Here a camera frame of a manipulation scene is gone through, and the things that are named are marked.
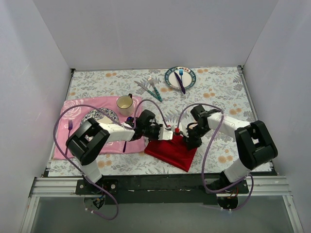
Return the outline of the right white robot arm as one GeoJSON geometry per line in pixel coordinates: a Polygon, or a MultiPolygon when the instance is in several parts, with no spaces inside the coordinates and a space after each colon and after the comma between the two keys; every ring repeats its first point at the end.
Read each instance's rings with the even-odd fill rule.
{"type": "Polygon", "coordinates": [[[175,129],[176,133],[183,135],[189,150],[200,147],[201,138],[211,130],[214,133],[210,141],[221,132],[233,138],[238,149],[238,159],[223,170],[217,180],[203,185],[207,193],[233,192],[252,170],[277,157],[277,148],[264,122],[248,122],[225,116],[223,110],[216,106],[209,111],[204,109],[203,104],[191,106],[194,122],[186,127],[177,125],[175,129]]]}

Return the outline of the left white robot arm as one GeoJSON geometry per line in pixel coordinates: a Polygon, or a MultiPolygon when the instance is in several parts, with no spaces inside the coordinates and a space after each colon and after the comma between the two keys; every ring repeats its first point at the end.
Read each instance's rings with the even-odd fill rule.
{"type": "Polygon", "coordinates": [[[103,124],[90,118],[68,138],[66,147],[78,159],[83,175],[89,179],[87,189],[92,194],[99,194],[104,185],[96,158],[106,143],[135,141],[143,136],[149,140],[162,140],[162,134],[163,125],[156,123],[155,114],[144,110],[137,118],[129,116],[121,125],[103,124]]]}

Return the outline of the red cloth napkin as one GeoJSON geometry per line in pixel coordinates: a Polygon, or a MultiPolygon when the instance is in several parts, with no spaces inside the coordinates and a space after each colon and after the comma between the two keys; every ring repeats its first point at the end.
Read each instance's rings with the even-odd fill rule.
{"type": "Polygon", "coordinates": [[[174,167],[188,172],[197,148],[188,150],[182,136],[174,135],[172,140],[150,141],[144,152],[174,167]]]}

